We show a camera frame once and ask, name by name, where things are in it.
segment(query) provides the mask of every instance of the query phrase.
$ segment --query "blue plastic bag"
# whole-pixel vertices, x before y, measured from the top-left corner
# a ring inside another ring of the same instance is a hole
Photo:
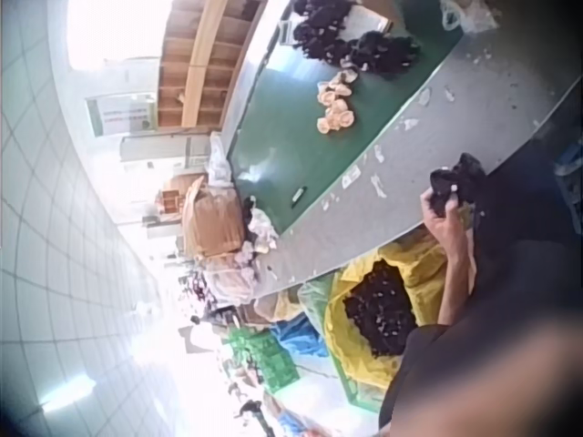
[[[270,331],[290,354],[328,356],[324,339],[303,313],[290,321],[273,323]]]

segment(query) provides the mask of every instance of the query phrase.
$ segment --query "yellow plastic bag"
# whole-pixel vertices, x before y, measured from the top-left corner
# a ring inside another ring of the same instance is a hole
[[[324,315],[328,349],[348,376],[385,389],[399,369],[401,358],[375,358],[368,341],[346,317],[343,302],[380,259],[399,269],[417,325],[423,326],[437,322],[445,284],[445,254],[425,229],[418,229],[398,242],[356,259],[334,277]]]

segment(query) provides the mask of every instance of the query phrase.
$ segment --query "tiled wall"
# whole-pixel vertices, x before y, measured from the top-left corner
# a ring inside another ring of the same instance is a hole
[[[2,413],[30,435],[176,435],[171,378],[130,353],[155,323],[131,310],[159,299],[157,283],[119,236],[71,144],[51,73],[46,0],[2,0],[2,45]],[[38,410],[80,374],[97,382],[90,396]]]

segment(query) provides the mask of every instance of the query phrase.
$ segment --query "green crate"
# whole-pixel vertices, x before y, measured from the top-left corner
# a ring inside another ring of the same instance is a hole
[[[229,343],[236,362],[245,362],[249,355],[257,362],[269,392],[275,393],[300,379],[290,353],[268,330],[252,333],[242,328],[231,333]]]

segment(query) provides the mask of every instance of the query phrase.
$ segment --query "white plastic bag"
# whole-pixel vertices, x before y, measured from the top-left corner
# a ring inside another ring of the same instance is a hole
[[[462,7],[456,0],[441,0],[441,10],[444,29],[448,31],[461,26],[466,34],[479,34],[498,28],[483,0],[472,0],[468,7]]]
[[[279,237],[275,228],[271,224],[270,218],[265,211],[257,207],[251,209],[251,222],[249,231],[257,235],[255,239],[255,251],[258,253],[267,253],[270,249],[277,249],[275,240]]]
[[[236,254],[205,260],[203,275],[210,292],[220,301],[241,305],[251,301],[257,279],[255,270],[240,264]]]
[[[230,188],[233,186],[230,164],[222,148],[220,133],[210,134],[210,159],[207,165],[209,187]]]

